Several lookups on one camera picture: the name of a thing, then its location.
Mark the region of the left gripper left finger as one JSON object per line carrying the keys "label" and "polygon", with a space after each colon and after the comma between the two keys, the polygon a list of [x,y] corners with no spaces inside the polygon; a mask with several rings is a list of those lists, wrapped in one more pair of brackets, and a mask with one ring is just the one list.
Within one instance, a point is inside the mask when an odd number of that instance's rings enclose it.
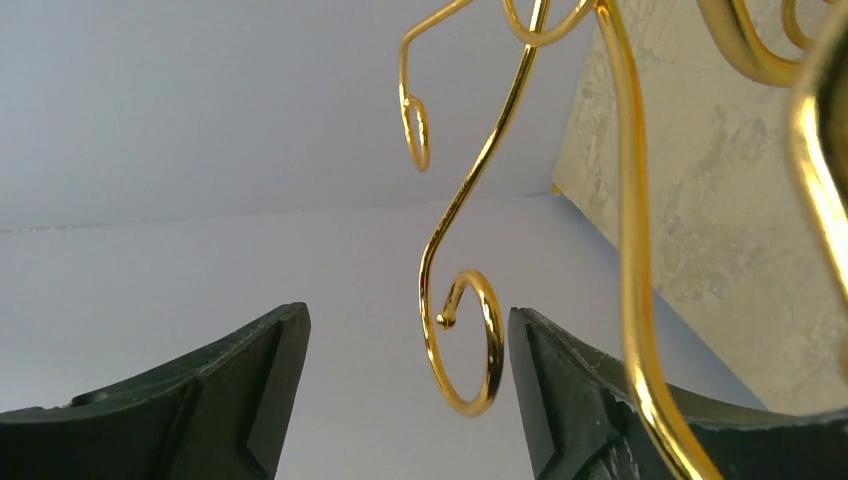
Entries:
{"label": "left gripper left finger", "polygon": [[282,305],[229,335],[62,407],[4,412],[5,479],[271,479],[311,322]]}

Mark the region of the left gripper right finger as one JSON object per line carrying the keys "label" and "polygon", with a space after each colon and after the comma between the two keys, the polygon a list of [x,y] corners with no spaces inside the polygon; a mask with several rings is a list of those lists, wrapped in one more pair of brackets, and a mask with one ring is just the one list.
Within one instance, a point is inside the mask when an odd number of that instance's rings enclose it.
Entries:
{"label": "left gripper right finger", "polygon": [[[511,368],[537,479],[669,479],[630,401],[622,363],[531,308],[508,320]],[[847,412],[784,415],[672,386],[726,479],[844,479]]]}

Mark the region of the gold swirl wine glass rack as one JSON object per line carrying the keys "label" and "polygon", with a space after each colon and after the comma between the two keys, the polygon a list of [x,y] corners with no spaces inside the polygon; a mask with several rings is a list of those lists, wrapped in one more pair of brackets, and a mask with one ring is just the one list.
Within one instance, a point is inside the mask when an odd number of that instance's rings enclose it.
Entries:
{"label": "gold swirl wine glass rack", "polygon": [[[742,1],[703,1],[707,29],[725,60],[763,85],[787,87],[788,159],[809,215],[829,259],[832,276],[847,283],[847,5],[834,1],[816,38],[797,23],[793,2],[782,5],[782,27],[804,53],[800,60],[774,54],[761,41]],[[427,356],[446,403],[458,414],[476,417],[492,404],[504,363],[504,328],[497,297],[479,271],[458,272],[443,307],[430,301],[431,269],[438,247],[482,176],[505,135],[525,89],[539,48],[561,40],[589,13],[604,39],[614,80],[619,136],[620,318],[624,372],[636,413],[660,458],[678,479],[717,479],[721,473],[673,400],[663,376],[650,300],[648,162],[638,71],[619,8],[613,1],[579,1],[555,26],[545,24],[549,5],[538,1],[529,24],[512,2],[502,3],[504,19],[524,51],[503,110],[473,166],[449,203],[421,257],[418,304]],[[454,389],[444,369],[436,330],[448,330],[466,290],[479,301],[486,332],[486,367],[470,400]]]}

